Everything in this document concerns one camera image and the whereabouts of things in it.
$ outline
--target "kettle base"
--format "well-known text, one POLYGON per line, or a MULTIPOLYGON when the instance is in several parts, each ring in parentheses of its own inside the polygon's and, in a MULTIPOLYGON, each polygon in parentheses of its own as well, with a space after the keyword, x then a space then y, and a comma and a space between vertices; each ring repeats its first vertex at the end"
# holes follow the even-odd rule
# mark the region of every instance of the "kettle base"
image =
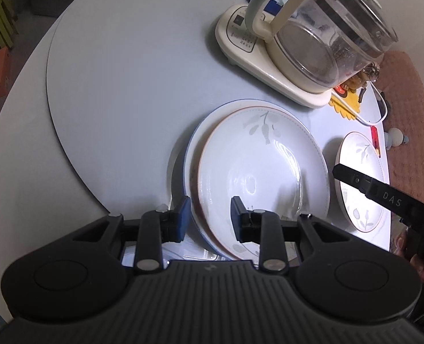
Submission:
MULTIPOLYGON (((312 109, 319 109, 330 101, 332 89, 323 93, 309 93, 290 82, 270 59, 263 40, 252 35, 246 28, 244 16, 247 5, 230 7, 215 27, 218 45, 232 65, 238 65, 279 93, 312 109)), ((274 17, 266 12, 263 20, 274 17)))

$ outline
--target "plate with leaf pattern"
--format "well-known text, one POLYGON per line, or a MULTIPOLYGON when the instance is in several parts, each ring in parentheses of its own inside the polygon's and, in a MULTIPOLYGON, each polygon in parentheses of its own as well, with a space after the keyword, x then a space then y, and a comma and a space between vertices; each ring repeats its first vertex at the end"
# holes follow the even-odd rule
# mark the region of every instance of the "plate with leaf pattern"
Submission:
POLYGON ((285 109, 277 104, 263 101, 260 99, 238 99, 221 105, 212 111, 207 117, 198 125, 195 132, 191 136, 190 142, 185 154, 183 181, 184 181, 184 194, 191 198, 191 215, 193 223, 196 225, 204 240, 209 244, 211 249, 219 255, 225 256, 229 259, 236 259, 235 256, 225 250, 222 245, 217 241, 206 219, 202 214, 201 205, 198 199, 198 167, 201 159, 202 150, 206 145, 209 136, 214 129, 222 122, 223 119, 228 117, 233 112, 245 109, 247 107, 270 107, 285 112, 285 109))
MULTIPOLYGON (((336 164, 341 163, 384 182, 384 170, 373 144, 363 134, 349 133, 341 143, 336 164)), ((384 208, 344 182, 335 181, 339 206, 344 216, 361 232, 370 232, 382 219, 384 208)))
POLYGON ((271 107, 247 107, 226 117, 211 133, 198 169, 198 197, 220 244, 238 259, 258 263, 259 245, 239 243, 230 201, 247 209, 296 218, 300 211, 325 218, 330 203, 321 150, 301 122, 271 107))

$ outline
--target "small toy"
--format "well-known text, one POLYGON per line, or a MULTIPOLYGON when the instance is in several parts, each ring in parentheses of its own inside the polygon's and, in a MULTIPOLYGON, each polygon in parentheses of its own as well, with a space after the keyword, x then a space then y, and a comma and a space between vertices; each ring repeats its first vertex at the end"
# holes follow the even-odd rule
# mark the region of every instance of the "small toy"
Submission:
POLYGON ((403 143, 405 145, 410 141, 408 136, 405 136, 403 132, 398 128, 390 128, 388 132, 384 132, 385 139, 385 149, 390 150, 390 148, 399 146, 403 143))

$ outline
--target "stacked plates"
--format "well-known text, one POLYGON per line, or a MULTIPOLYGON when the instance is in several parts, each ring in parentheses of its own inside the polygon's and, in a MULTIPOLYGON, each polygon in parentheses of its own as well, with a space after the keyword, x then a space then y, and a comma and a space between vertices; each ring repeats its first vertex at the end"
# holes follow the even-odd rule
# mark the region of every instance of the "stacked plates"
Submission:
POLYGON ((185 155, 184 191, 200 233, 220 255, 258 263, 259 245, 236 241, 230 201, 294 219, 326 218, 327 166, 301 122, 281 107, 244 99, 214 110, 197 127, 185 155))

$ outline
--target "electric kettle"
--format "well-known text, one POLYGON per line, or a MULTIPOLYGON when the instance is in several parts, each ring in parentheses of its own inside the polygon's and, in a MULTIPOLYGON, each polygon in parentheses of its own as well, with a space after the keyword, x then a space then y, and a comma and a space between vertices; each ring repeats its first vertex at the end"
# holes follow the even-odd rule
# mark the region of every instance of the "electric kettle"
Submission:
POLYGON ((377 0, 288 0, 271 22, 261 19, 268 1, 250 0, 246 27, 282 74, 310 93, 343 83, 398 41, 377 0))

